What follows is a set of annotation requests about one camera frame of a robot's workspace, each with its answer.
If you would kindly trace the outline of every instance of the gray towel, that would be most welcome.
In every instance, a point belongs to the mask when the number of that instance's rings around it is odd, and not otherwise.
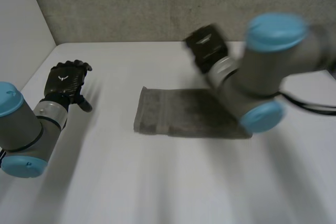
[[[134,131],[181,137],[251,137],[206,89],[143,87]]]

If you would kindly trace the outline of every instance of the black cable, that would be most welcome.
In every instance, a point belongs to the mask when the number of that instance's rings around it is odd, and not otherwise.
[[[330,105],[324,105],[324,104],[317,104],[317,103],[310,103],[306,101],[299,100],[297,98],[294,98],[291,95],[288,95],[283,92],[279,92],[285,99],[287,99],[289,102],[294,104],[295,106],[320,115],[329,115],[329,116],[335,116],[336,115],[336,106],[330,106]]]

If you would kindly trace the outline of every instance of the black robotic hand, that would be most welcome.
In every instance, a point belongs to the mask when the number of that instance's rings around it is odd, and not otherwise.
[[[68,104],[78,104],[85,112],[92,110],[91,104],[80,94],[84,78],[88,71],[92,71],[89,64],[80,60],[59,63],[50,70],[44,89],[45,99],[60,97]]]

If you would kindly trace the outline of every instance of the white wall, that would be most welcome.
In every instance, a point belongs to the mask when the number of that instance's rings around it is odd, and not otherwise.
[[[0,0],[0,81],[21,90],[54,48],[36,0]]]

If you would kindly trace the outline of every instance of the gray wall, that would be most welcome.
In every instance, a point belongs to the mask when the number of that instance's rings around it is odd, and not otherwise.
[[[37,0],[57,44],[90,41],[176,41],[219,23],[243,40],[263,12],[295,12],[311,22],[336,22],[336,0]]]

